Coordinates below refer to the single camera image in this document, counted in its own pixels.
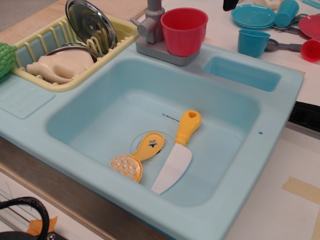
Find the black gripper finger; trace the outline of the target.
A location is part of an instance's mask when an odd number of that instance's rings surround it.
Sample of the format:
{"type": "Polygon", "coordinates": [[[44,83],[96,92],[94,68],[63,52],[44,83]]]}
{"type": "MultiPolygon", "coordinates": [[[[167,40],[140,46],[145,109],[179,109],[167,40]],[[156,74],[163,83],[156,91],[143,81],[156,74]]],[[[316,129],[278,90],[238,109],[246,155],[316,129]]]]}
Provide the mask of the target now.
{"type": "Polygon", "coordinates": [[[239,0],[223,0],[223,10],[229,12],[234,10],[238,4],[239,0]]]}

